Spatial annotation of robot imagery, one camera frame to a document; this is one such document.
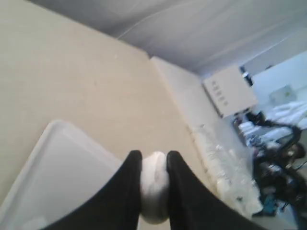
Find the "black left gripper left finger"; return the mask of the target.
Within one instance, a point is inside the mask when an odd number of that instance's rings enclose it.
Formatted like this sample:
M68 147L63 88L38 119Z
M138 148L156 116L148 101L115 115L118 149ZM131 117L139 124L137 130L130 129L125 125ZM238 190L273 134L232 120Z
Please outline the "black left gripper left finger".
M141 209L142 153L132 150L112 178L47 230L135 230Z

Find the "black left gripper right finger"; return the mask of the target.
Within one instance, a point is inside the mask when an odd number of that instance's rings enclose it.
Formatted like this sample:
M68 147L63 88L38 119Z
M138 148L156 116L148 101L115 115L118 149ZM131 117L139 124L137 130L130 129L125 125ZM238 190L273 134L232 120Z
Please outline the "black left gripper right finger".
M193 173L178 151L167 154L172 230L262 230L218 199Z

